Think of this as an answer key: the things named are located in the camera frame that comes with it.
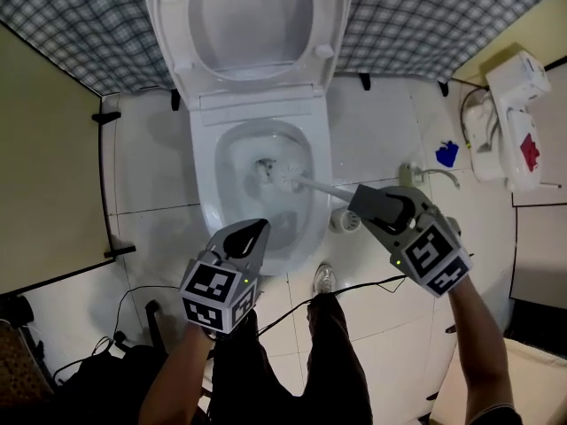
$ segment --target water in toilet bowl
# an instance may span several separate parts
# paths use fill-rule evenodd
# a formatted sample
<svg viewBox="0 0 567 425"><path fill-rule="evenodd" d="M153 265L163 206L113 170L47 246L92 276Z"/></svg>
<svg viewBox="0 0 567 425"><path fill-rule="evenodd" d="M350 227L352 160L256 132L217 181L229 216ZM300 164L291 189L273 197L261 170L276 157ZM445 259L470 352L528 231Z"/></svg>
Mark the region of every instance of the water in toilet bowl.
<svg viewBox="0 0 567 425"><path fill-rule="evenodd" d="M302 188L292 194L282 192L267 175L274 159L293 161L309 174L311 159L306 145L288 134L273 131L238 137L222 148L217 170L222 176L219 186L224 192L220 195L225 218L228 223L267 219L271 225L268 251L272 255L280 252L285 257L306 224L313 191Z"/></svg>

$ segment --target blue object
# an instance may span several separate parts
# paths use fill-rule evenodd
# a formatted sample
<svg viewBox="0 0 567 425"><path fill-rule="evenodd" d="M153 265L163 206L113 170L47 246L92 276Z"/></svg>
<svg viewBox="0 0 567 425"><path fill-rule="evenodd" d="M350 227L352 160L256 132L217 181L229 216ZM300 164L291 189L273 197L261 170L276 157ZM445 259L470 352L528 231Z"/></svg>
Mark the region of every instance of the blue object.
<svg viewBox="0 0 567 425"><path fill-rule="evenodd" d="M459 145L455 145L449 140L447 143L443 142L443 146L435 151L435 157L440 164L450 168L454 165L458 150Z"/></svg>

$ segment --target toilet seat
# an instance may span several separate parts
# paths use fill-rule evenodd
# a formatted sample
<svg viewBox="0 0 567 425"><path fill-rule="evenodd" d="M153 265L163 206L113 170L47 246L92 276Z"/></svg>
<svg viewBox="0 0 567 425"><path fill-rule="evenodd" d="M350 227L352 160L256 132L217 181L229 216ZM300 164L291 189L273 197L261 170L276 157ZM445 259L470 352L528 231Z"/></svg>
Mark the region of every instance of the toilet seat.
<svg viewBox="0 0 567 425"><path fill-rule="evenodd" d="M229 215L232 203L222 202L229 194L221 190L224 172L218 164L219 146L247 128L254 127L254 135L267 131L303 143L311 177L332 182L325 90L350 0L146 3L169 72L190 111L198 194L211 234L243 219L237 212ZM329 223L330 198L312 193L309 200L308 218L296 228L293 244L285 250L268 247L262 274L297 269L315 253ZM274 234L278 224L270 223Z"/></svg>

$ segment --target black pants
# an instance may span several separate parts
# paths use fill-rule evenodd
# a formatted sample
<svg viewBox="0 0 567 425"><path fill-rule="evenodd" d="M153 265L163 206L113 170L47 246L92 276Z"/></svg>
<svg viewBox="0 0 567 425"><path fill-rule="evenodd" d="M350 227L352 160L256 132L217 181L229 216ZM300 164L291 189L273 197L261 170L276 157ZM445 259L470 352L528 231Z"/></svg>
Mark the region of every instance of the black pants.
<svg viewBox="0 0 567 425"><path fill-rule="evenodd" d="M313 348L303 395L293 397L277 381L256 338L256 314L250 312L235 335L215 348L213 425L372 423L366 376L337 299L319 295L307 310Z"/></svg>

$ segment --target checkered fabric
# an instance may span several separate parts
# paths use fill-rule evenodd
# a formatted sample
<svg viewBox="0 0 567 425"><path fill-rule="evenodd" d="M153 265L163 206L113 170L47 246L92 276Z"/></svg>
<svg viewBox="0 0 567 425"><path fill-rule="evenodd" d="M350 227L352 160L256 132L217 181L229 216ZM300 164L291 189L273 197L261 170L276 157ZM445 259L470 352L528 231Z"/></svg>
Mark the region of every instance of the checkered fabric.
<svg viewBox="0 0 567 425"><path fill-rule="evenodd" d="M446 81L539 0L353 0L338 72ZM100 95L174 84L144 0L0 0L0 20Z"/></svg>
<svg viewBox="0 0 567 425"><path fill-rule="evenodd" d="M539 0L353 0L337 70L453 72Z"/></svg>
<svg viewBox="0 0 567 425"><path fill-rule="evenodd" d="M174 88L145 0L0 0L0 20L100 95Z"/></svg>

